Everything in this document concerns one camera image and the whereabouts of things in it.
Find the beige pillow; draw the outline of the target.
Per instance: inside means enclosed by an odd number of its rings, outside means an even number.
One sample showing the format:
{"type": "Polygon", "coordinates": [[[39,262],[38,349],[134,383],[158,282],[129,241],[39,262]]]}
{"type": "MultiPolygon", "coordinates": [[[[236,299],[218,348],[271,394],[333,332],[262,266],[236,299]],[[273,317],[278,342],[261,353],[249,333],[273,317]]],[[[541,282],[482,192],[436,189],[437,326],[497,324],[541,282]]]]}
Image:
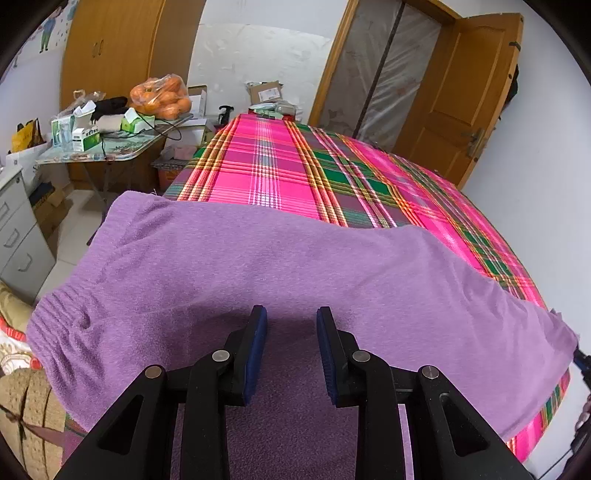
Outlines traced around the beige pillow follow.
{"type": "Polygon", "coordinates": [[[0,282],[0,311],[9,327],[26,332],[33,307],[18,298],[4,282],[0,282]]]}

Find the white bin with yellow bag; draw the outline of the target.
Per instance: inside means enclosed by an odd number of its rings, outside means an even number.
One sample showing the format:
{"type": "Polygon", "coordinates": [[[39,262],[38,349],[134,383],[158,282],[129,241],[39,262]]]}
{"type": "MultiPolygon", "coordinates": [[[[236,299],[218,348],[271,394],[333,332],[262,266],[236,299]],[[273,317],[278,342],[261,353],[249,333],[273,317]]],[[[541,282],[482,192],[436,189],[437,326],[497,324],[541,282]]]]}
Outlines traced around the white bin with yellow bag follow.
{"type": "Polygon", "coordinates": [[[11,138],[11,149],[2,165],[19,167],[24,181],[25,191],[30,195],[40,183],[41,173],[38,171],[37,159],[51,146],[41,132],[39,119],[29,120],[26,124],[18,124],[11,138]]]}

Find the cartoon couple wall sticker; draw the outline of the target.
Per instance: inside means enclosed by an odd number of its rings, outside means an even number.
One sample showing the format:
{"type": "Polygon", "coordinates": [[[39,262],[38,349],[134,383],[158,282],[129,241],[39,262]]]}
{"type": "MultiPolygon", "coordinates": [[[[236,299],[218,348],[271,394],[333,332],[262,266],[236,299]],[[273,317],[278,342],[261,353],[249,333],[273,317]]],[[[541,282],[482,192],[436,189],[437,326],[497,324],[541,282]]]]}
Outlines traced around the cartoon couple wall sticker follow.
{"type": "Polygon", "coordinates": [[[78,0],[70,0],[59,6],[40,27],[40,53],[64,47],[69,36],[78,0]]]}

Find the bag of oranges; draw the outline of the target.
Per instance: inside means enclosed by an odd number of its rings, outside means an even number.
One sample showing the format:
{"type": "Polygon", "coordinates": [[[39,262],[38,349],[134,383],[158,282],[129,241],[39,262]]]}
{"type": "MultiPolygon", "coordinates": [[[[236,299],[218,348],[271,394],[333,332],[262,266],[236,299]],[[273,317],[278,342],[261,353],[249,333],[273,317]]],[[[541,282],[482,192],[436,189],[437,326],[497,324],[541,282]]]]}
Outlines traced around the bag of oranges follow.
{"type": "Polygon", "coordinates": [[[192,106],[184,81],[176,74],[149,78],[134,86],[129,96],[136,112],[159,120],[176,120],[192,106]]]}

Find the grey drawer cabinet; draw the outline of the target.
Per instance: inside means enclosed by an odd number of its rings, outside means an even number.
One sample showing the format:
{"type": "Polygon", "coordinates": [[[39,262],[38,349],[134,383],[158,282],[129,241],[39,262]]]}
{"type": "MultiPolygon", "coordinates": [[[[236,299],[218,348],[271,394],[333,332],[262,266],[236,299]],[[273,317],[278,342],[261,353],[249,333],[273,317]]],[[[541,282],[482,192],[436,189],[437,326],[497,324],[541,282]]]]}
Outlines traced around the grey drawer cabinet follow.
{"type": "Polygon", "coordinates": [[[32,304],[55,265],[24,186],[22,168],[1,168],[1,280],[23,301],[32,304]]]}

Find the pink plastic storage box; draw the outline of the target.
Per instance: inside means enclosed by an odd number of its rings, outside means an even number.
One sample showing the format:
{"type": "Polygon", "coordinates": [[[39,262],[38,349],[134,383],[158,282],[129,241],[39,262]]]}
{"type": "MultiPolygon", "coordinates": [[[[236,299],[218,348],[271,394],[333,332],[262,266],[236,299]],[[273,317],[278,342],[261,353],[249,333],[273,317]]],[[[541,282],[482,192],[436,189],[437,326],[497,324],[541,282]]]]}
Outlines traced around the pink plastic storage box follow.
{"type": "Polygon", "coordinates": [[[158,158],[154,160],[151,166],[157,171],[158,190],[164,192],[186,167],[187,163],[187,160],[176,158],[158,158]]]}

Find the folding table with patterned top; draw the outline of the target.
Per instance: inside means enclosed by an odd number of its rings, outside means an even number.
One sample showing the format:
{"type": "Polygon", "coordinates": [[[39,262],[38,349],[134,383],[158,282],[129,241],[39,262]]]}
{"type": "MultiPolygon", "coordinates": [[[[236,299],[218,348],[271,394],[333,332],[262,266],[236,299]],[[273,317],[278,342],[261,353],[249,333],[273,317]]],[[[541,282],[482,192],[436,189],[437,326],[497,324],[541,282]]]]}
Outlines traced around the folding table with patterned top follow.
{"type": "Polygon", "coordinates": [[[129,163],[125,172],[128,174],[127,188],[130,188],[134,161],[158,142],[167,140],[173,132],[176,132],[178,138],[181,138],[180,127],[192,118],[193,115],[191,113],[185,113],[173,121],[156,120],[153,127],[137,134],[129,134],[127,132],[107,133],[101,137],[100,142],[96,146],[85,152],[65,151],[61,147],[52,146],[36,159],[36,165],[81,166],[87,183],[101,202],[102,219],[105,219],[112,203],[108,198],[109,186],[114,183],[110,179],[111,167],[117,163],[129,163]],[[89,164],[103,165],[103,186],[101,188],[98,188],[92,180],[88,167],[89,164]]]}

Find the pink plaid bed sheet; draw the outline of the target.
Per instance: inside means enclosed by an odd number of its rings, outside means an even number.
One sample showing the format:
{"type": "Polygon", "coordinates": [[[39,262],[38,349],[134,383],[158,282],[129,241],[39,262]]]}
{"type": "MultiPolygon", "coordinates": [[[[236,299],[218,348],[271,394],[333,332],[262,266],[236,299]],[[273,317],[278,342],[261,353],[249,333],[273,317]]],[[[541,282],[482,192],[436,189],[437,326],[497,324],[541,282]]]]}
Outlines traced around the pink plaid bed sheet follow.
{"type": "Polygon", "coordinates": [[[509,293],[544,304],[503,236],[453,183],[318,127],[239,115],[195,151],[164,196],[271,207],[342,227],[418,226],[509,293]]]}

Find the green tissue box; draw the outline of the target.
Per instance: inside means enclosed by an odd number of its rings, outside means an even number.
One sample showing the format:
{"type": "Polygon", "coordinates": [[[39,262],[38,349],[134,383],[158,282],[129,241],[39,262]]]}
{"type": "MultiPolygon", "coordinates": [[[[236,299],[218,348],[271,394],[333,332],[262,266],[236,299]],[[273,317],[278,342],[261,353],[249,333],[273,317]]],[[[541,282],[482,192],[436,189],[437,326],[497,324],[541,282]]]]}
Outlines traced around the green tissue box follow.
{"type": "Polygon", "coordinates": [[[155,127],[155,117],[144,115],[133,107],[127,109],[120,123],[120,130],[129,134],[139,134],[143,131],[151,131],[155,127]]]}

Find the purple fleece garment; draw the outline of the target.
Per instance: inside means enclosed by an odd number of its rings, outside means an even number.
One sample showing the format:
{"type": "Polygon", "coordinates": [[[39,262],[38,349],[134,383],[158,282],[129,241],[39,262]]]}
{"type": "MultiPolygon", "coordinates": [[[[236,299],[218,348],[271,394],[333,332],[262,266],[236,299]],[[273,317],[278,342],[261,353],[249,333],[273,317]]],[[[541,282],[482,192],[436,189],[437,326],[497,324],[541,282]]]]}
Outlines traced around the purple fleece garment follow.
{"type": "Polygon", "coordinates": [[[267,207],[127,192],[26,329],[61,405],[90,429],[147,366],[220,348],[256,305],[269,333],[252,404],[228,413],[235,479],[349,479],[356,411],[329,401],[315,314],[391,366],[440,369],[503,439],[567,371],[578,339],[428,231],[354,229],[267,207]]]}

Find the brown plush blanket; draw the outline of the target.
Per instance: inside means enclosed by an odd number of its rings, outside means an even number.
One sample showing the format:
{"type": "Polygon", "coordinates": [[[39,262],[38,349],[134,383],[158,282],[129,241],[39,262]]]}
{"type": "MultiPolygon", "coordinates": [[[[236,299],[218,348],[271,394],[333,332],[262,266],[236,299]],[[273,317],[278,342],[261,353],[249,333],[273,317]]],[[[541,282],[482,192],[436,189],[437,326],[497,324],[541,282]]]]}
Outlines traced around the brown plush blanket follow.
{"type": "Polygon", "coordinates": [[[32,479],[53,479],[86,436],[64,410],[43,370],[1,378],[1,436],[32,479]]]}

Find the wooden door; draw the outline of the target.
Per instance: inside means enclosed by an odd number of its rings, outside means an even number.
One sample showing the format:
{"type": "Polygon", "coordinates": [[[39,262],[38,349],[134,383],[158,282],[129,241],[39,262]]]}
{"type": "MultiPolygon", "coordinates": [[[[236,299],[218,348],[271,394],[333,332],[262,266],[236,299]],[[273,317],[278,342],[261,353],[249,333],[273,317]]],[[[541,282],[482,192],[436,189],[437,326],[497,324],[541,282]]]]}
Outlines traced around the wooden door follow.
{"type": "Polygon", "coordinates": [[[524,18],[460,18],[441,29],[394,153],[465,185],[503,110],[524,18]]]}

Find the open cardboard box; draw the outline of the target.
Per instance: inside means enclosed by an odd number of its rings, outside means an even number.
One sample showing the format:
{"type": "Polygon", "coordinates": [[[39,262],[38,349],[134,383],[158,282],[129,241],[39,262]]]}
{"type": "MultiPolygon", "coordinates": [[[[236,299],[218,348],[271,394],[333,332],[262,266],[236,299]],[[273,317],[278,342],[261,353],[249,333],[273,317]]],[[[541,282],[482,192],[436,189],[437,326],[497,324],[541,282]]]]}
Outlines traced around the open cardboard box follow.
{"type": "Polygon", "coordinates": [[[276,102],[283,99],[283,85],[279,81],[249,82],[246,84],[250,104],[276,102]]]}

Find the grey door curtain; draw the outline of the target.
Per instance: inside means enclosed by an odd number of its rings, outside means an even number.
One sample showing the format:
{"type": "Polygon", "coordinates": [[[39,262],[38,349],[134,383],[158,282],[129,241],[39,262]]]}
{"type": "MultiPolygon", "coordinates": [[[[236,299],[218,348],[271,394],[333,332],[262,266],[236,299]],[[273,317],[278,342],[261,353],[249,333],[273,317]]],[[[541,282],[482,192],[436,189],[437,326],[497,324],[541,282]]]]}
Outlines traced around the grey door curtain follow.
{"type": "Polygon", "coordinates": [[[406,1],[362,1],[318,127],[392,152],[442,24],[406,1]]]}

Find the brown wooden wardrobe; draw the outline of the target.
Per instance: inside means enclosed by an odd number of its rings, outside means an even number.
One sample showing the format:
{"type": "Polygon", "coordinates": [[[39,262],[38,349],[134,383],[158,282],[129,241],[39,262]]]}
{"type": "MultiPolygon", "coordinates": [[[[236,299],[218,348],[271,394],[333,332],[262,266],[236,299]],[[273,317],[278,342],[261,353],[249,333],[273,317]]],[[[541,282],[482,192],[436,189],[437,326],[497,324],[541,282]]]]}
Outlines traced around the brown wooden wardrobe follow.
{"type": "Polygon", "coordinates": [[[126,97],[149,78],[176,74],[184,84],[204,1],[84,0],[62,59],[60,107],[74,92],[126,97]]]}

